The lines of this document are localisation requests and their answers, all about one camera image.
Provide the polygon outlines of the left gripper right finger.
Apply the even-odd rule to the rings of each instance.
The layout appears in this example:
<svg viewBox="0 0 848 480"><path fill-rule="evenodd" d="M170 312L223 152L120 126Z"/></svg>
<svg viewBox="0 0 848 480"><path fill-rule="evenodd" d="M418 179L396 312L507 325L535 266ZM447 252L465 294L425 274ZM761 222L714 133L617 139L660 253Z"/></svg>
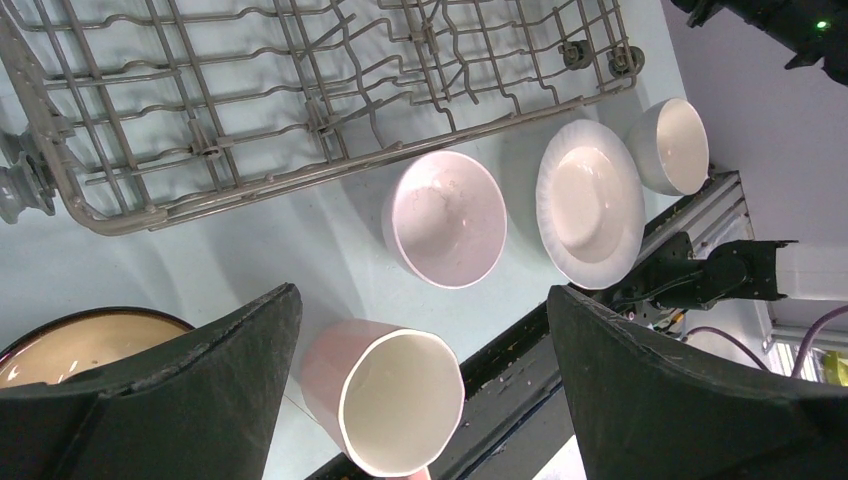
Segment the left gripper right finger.
<svg viewBox="0 0 848 480"><path fill-rule="evenodd" d="M843 479L847 391L735 363L567 286L547 316L590 479Z"/></svg>

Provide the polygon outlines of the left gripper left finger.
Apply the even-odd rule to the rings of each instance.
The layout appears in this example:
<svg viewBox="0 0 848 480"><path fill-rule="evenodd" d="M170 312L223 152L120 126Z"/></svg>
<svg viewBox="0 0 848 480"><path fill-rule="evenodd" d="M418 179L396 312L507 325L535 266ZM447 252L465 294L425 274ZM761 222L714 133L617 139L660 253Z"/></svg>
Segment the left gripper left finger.
<svg viewBox="0 0 848 480"><path fill-rule="evenodd" d="M5 479L259 479L303 303L283 284L65 382L1 393Z"/></svg>

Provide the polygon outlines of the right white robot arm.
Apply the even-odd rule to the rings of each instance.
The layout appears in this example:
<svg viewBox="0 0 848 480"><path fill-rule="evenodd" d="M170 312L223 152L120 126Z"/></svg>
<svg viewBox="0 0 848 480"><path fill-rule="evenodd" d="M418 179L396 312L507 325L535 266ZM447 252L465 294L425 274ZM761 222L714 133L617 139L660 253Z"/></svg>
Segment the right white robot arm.
<svg viewBox="0 0 848 480"><path fill-rule="evenodd" d="M677 1L689 27L726 9L788 47L787 69L823 64L847 82L847 4L844 1ZM626 145L642 183L665 195L697 193L708 176L706 131L694 107L678 98L649 108L630 129ZM790 240L740 240L701 260L689 253L654 252L637 281L611 303L622 311L648 302L659 308L708 310L725 299L845 300L847 250Z"/></svg>

